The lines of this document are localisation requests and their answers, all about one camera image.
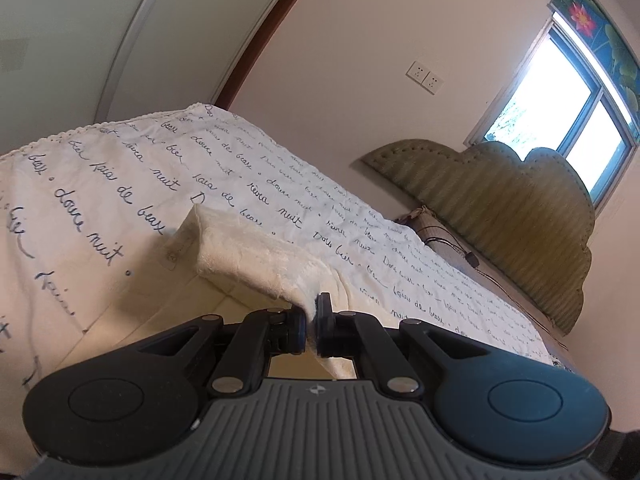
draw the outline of bed sheet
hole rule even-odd
[[[230,210],[304,247],[374,303],[550,364],[530,322],[244,119],[196,104],[78,128],[0,158],[0,406],[14,438],[24,395],[123,297],[122,338],[189,283],[154,251],[193,204]],[[108,350],[108,341],[104,350]],[[19,457],[0,449],[0,470]]]

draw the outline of floral curtain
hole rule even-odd
[[[595,0],[551,0],[551,6],[576,30],[609,73],[634,118],[629,126],[636,137],[640,124],[640,69],[631,49]]]

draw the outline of headboard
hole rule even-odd
[[[433,211],[569,333],[582,310],[595,214],[558,152],[537,148],[523,162],[501,142],[459,153],[407,139],[362,160]]]

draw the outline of bright sky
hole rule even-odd
[[[511,113],[520,114],[513,128],[489,130],[511,146],[522,160],[533,148],[557,149],[591,91],[569,60],[546,38],[534,54],[529,71],[511,98]],[[622,139],[602,103],[598,103],[567,161],[589,191]]]
[[[566,158],[589,191],[607,167],[620,142],[622,139],[616,125],[602,103],[598,103]]]
[[[591,91],[551,38],[534,54],[529,71],[511,98],[523,114],[511,132],[494,131],[521,159],[533,148],[555,150]]]

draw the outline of pink lotus flower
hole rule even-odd
[[[571,19],[575,22],[575,30],[592,38],[593,31],[598,27],[598,25],[591,19],[591,16],[587,12],[587,9],[584,8],[584,5],[578,7],[575,2],[572,3],[571,7],[569,7],[569,14],[571,14]]]

